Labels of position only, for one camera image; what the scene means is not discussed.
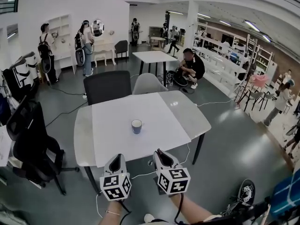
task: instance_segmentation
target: gray chair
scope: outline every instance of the gray chair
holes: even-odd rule
[[[125,55],[126,55],[125,59],[127,62],[128,41],[127,40],[119,41],[114,46],[114,48],[115,48],[117,63],[118,63],[118,53],[121,53],[121,58],[123,58],[123,53],[125,53]]]
[[[132,94],[137,95],[164,91],[168,91],[168,89],[163,86],[154,74],[144,73],[137,78]]]
[[[112,71],[86,77],[83,81],[88,104],[102,103],[131,95],[130,73]]]

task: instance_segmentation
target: white chair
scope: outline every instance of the white chair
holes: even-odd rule
[[[132,94],[138,95],[165,91],[168,91],[168,89],[163,86],[163,84],[155,77],[154,74],[143,73],[137,78]]]

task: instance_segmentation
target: light fixture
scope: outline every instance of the light fixture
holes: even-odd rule
[[[269,43],[271,42],[271,41],[268,39],[268,37],[267,37],[266,35],[263,35],[263,38],[264,38],[266,41],[268,41]]]
[[[14,34],[16,34],[16,32],[14,32],[13,34],[9,35],[7,38],[11,38]]]
[[[201,13],[198,13],[198,15],[203,16],[203,17],[208,17],[208,18],[210,18],[210,16],[203,15],[203,14],[201,14]]]
[[[169,13],[177,13],[177,12],[171,12],[171,11],[168,11]],[[177,14],[181,14],[181,15],[183,15],[183,13],[177,13]]]
[[[221,20],[219,20],[219,22],[225,23],[226,25],[231,26],[229,23],[223,22],[223,21],[221,21]]]
[[[251,28],[253,28],[255,31],[260,32],[259,29],[257,27],[255,27],[251,22],[249,21],[245,21],[245,23],[247,23]]]

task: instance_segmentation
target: balcony railing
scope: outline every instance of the balcony railing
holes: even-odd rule
[[[0,0],[0,14],[17,12],[18,1],[19,0]]]

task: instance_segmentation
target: mirror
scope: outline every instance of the mirror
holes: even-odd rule
[[[99,37],[104,32],[104,24],[100,19],[94,20],[92,24],[92,29],[95,37]]]

